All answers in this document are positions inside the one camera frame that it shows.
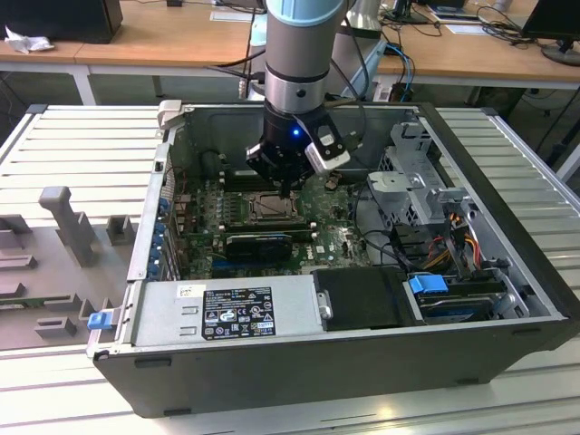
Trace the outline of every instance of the motherboard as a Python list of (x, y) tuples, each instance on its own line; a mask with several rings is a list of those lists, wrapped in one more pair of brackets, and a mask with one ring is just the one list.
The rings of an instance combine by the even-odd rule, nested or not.
[(290, 198), (189, 181), (176, 198), (181, 275), (187, 279), (310, 274), (370, 266), (353, 227), (353, 185), (312, 178)]

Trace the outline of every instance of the table leg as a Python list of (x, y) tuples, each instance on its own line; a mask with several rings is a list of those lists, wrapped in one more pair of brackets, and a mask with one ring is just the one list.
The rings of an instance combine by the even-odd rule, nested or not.
[(567, 182), (575, 172), (580, 168), (580, 143), (570, 157), (568, 157), (556, 175), (564, 182)]
[(71, 75), (76, 83), (76, 89), (79, 91), (79, 95), (81, 95), (82, 104), (85, 106), (96, 106), (97, 100), (94, 97), (94, 93), (92, 93), (91, 82), (89, 81), (89, 69), (81, 66), (79, 68), (75, 68)]
[(161, 85), (161, 78), (158, 75), (153, 75), (151, 77), (153, 79), (153, 89), (155, 90), (155, 96), (157, 98), (165, 97), (163, 93), (163, 86)]

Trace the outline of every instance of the computer monitor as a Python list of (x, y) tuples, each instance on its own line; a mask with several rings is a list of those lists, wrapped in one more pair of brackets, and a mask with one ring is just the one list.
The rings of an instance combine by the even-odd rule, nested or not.
[(580, 0), (539, 0), (522, 29), (525, 37), (556, 39), (558, 46), (542, 48), (548, 59), (580, 66), (580, 53), (574, 41), (580, 41)]

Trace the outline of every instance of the black plastic cover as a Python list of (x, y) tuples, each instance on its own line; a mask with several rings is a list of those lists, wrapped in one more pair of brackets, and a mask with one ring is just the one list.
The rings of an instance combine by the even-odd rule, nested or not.
[(405, 279), (393, 267), (349, 267), (313, 272), (317, 293), (330, 299), (333, 318), (325, 331), (414, 326), (415, 320), (402, 286)]

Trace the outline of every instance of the floor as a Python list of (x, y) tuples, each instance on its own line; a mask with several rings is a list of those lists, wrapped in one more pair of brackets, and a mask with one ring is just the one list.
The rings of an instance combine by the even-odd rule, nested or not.
[[(4, 77), (5, 83), (16, 95), (0, 83), (0, 143), (4, 142), (28, 104), (81, 104), (70, 75), (15, 72), (5, 73)], [(152, 79), (148, 76), (92, 76), (91, 82), (102, 104), (158, 104), (160, 101), (154, 95)], [(232, 102), (237, 99), (237, 79), (163, 77), (161, 82), (165, 98), (186, 102)], [(414, 101), (432, 102), (439, 107), (464, 107), (469, 88), (416, 85), (414, 91)], [(527, 144), (535, 147), (573, 93), (542, 90), (532, 94), (528, 90), (507, 121)], [(543, 158), (549, 154), (554, 143), (566, 135), (578, 116), (580, 98), (576, 99), (547, 138), (540, 150)], [(576, 138), (574, 143), (578, 142), (580, 138)], [(580, 191), (579, 174), (570, 181), (570, 186)]]

